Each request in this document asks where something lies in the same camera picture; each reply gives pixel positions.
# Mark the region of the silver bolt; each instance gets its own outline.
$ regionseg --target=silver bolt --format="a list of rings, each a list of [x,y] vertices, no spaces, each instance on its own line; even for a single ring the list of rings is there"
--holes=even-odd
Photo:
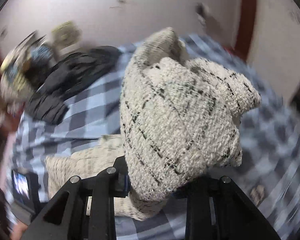
[[[113,174],[113,173],[115,173],[117,171],[117,169],[115,168],[115,167],[109,167],[108,169],[107,169],[107,172],[109,173],[109,174]]]
[[[70,178],[70,182],[71,183],[77,183],[79,181],[79,177],[78,176],[73,176]]]
[[[224,183],[230,183],[230,182],[231,182],[231,179],[230,179],[228,176],[223,176],[223,177],[221,178],[221,180],[222,180],[222,182],[224,182]]]

